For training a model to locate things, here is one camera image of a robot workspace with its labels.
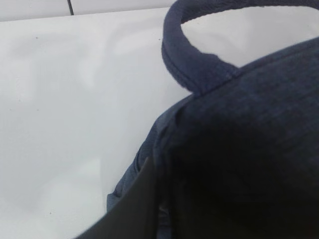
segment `white countertop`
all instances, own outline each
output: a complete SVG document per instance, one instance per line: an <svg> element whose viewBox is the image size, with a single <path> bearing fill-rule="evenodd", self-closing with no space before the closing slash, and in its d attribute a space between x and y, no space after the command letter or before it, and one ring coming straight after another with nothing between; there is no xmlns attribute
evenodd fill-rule
<svg viewBox="0 0 319 239"><path fill-rule="evenodd" d="M69 239L105 213L155 119L189 94L162 63L166 12L0 22L1 239ZM249 8L183 30L242 66L318 36L318 22L307 7Z"/></svg>

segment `bag strap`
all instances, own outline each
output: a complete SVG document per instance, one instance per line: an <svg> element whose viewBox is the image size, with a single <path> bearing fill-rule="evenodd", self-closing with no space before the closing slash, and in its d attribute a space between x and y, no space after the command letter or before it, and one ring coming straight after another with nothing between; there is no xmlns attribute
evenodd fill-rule
<svg viewBox="0 0 319 239"><path fill-rule="evenodd" d="M216 89L239 74L240 69L214 54L201 53L190 44L181 24L194 18L250 6L309 6L319 9L319 0L178 0L164 21L162 57L168 71L195 95Z"/></svg>

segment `navy blue bag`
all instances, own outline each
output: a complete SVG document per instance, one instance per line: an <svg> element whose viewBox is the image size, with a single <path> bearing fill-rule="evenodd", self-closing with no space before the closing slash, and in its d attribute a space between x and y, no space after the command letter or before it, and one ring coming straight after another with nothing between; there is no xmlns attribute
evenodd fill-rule
<svg viewBox="0 0 319 239"><path fill-rule="evenodd" d="M178 0L162 56L193 94L161 115L88 238L319 237L319 37L237 68L181 23L319 0Z"/></svg>

